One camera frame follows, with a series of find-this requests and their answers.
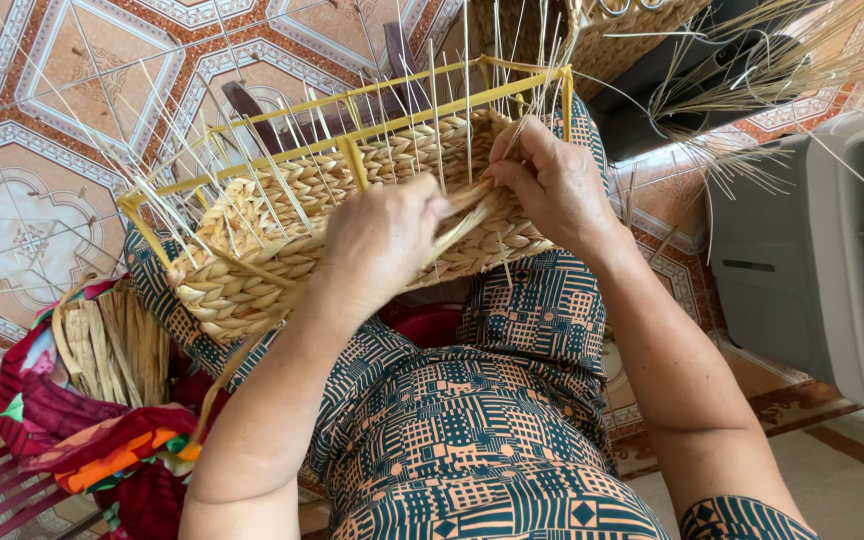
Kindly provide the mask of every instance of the woven material pile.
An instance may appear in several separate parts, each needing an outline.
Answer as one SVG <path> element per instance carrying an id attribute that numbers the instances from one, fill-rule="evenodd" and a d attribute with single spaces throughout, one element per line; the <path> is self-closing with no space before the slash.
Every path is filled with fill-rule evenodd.
<path id="1" fill-rule="evenodd" d="M 445 220 L 437 241 L 442 252 L 415 275 L 406 290 L 477 274 L 503 261 L 515 261 L 553 247 L 524 215 L 510 190 L 480 182 L 495 138 L 510 125 L 510 119 L 493 109 L 483 109 L 474 111 L 471 121 L 471 186 L 465 143 L 467 121 L 458 116 L 443 117 L 438 129 L 450 199 L 455 194 L 474 194 L 478 202 Z M 416 125 L 413 130 L 396 133 L 389 145 L 382 140 L 359 149 L 364 154 L 370 183 L 405 181 L 413 171 L 439 176 L 438 147 L 431 126 Z M 234 178 L 224 196 L 200 220 L 197 236 L 214 256 L 202 246 L 190 245 L 175 260 L 169 276 L 178 297 L 201 322 L 202 330 L 220 343 L 281 326 L 324 254 L 327 215 L 356 192 L 341 153 L 317 155 L 313 162 L 305 159 L 279 163 L 278 168 L 313 231 L 300 219 L 270 168 L 260 169 L 254 177 L 246 174 Z M 275 224 L 266 197 L 281 228 Z M 288 239 L 283 237 L 282 229 Z"/>

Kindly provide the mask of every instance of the red cloth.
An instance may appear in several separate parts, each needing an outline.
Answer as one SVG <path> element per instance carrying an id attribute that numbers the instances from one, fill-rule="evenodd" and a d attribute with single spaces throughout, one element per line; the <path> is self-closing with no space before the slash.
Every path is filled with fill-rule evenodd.
<path id="1" fill-rule="evenodd" d="M 56 474 L 57 483 L 73 493 L 107 487 L 96 491 L 95 499 L 104 510 L 118 502 L 121 525 L 115 537 L 177 538 L 188 469 L 173 472 L 160 457 L 152 463 L 142 460 L 160 455 L 175 436 L 190 434 L 197 416 L 177 403 L 132 410 L 88 399 L 53 382 L 50 373 L 30 369 L 29 351 L 50 327 L 51 319 L 45 319 L 2 362 L 0 415 L 10 406 L 11 411 L 0 416 L 0 435 L 12 455 L 23 470 Z M 48 365 L 48 354 L 42 358 Z"/>

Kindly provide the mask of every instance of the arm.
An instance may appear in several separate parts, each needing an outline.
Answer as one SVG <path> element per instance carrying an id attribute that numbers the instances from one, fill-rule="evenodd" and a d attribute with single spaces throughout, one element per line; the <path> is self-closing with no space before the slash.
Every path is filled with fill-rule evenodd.
<path id="1" fill-rule="evenodd" d="M 447 210 L 427 174 L 340 206 L 302 305 L 209 434 L 181 538 L 298 537 L 296 475 L 329 373 L 358 326 L 414 276 Z"/>
<path id="2" fill-rule="evenodd" d="M 499 136 L 486 174 L 514 190 L 535 227 L 598 278 L 677 517 L 700 499 L 739 495 L 804 523 L 731 370 L 615 217 L 591 153 L 534 117 L 522 122 L 507 160 L 514 126 Z"/>

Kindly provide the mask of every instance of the woven basket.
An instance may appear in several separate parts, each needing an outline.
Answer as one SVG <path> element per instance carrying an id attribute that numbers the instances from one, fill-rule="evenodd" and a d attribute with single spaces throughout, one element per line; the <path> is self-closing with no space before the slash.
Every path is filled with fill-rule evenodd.
<path id="1" fill-rule="evenodd" d="M 553 247 L 525 217 L 510 190 L 494 190 L 478 183 L 488 166 L 496 136 L 509 125 L 508 117 L 491 109 L 472 114 L 472 172 L 476 184 L 470 187 L 465 153 L 467 122 L 458 116 L 439 119 L 442 166 L 450 199 L 458 196 L 478 202 L 468 212 L 442 224 L 445 232 L 437 245 L 442 249 L 450 247 L 421 269 L 406 290 L 477 274 L 503 261 L 515 261 Z M 398 132 L 390 145 L 391 158 L 384 142 L 359 147 L 365 155 L 370 183 L 391 184 L 397 178 L 411 176 L 419 167 L 438 176 L 438 152 L 431 126 L 416 125 L 413 131 Z M 190 246 L 175 260 L 170 272 L 170 281 L 185 307 L 201 322 L 202 330 L 220 343 L 281 326 L 324 253 L 326 216 L 336 203 L 356 192 L 342 153 L 319 155 L 315 162 L 282 162 L 278 168 L 308 215 L 313 233 L 299 219 L 281 184 L 266 167 L 255 173 L 258 184 L 251 174 L 234 178 L 224 191 L 225 197 L 199 221 L 197 235 L 216 256 Z M 259 190 L 264 190 L 272 202 L 289 241 L 282 237 L 279 227 L 272 227 L 274 222 Z M 264 246 L 243 227 L 243 217 L 254 231 L 271 229 L 262 234 Z M 198 269 L 190 258 L 195 259 Z"/>
<path id="2" fill-rule="evenodd" d="M 482 28 L 482 40 L 487 47 L 494 43 L 494 17 L 492 11 L 493 0 L 473 0 L 476 16 Z M 604 37 L 607 34 L 645 34 L 658 31 L 672 32 L 677 30 L 684 21 L 699 12 L 708 5 L 711 0 L 665 0 L 660 8 L 656 10 L 642 9 L 640 1 L 654 5 L 656 0 L 606 0 L 611 9 L 617 10 L 630 2 L 625 14 L 612 17 L 606 16 L 599 0 L 582 0 L 582 11 L 591 9 L 592 19 L 588 24 L 582 26 L 582 14 L 577 12 L 576 1 L 549 2 L 548 30 L 545 34 L 545 51 L 552 48 L 552 39 L 555 35 L 555 22 L 557 15 L 554 10 L 562 9 L 561 25 L 558 36 L 563 38 L 563 47 L 571 40 L 577 40 L 575 53 L 572 55 L 572 68 L 574 71 L 584 73 L 596 79 L 609 83 L 619 75 L 631 68 L 643 55 L 654 49 L 665 37 L 662 35 L 640 37 Z M 527 0 L 519 4 L 515 0 L 507 0 L 501 4 L 502 11 L 499 13 L 499 26 L 502 37 L 503 57 L 513 62 L 534 64 L 538 60 L 538 51 L 541 36 L 541 17 L 539 16 L 538 2 Z M 519 28 L 520 9 L 524 6 Z M 514 44 L 515 55 L 510 53 L 518 36 L 518 42 Z M 585 78 L 575 80 L 575 92 L 579 94 L 582 101 L 588 101 L 602 89 L 602 85 Z"/>

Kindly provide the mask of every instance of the hand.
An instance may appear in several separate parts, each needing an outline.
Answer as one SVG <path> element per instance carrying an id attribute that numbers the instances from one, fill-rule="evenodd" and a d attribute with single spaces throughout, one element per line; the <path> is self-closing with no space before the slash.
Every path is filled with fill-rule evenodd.
<path id="1" fill-rule="evenodd" d="M 329 218 L 325 257 L 310 290 L 327 291 L 322 299 L 349 310 L 356 326 L 365 322 L 412 280 L 448 209 L 428 173 L 401 186 L 370 185 Z"/>
<path id="2" fill-rule="evenodd" d="M 518 124 L 521 131 L 506 156 Z M 587 264 L 600 261 L 627 236 L 608 203 L 592 153 L 558 140 L 535 116 L 502 131 L 489 161 L 483 176 L 507 185 L 546 239 L 586 257 Z"/>

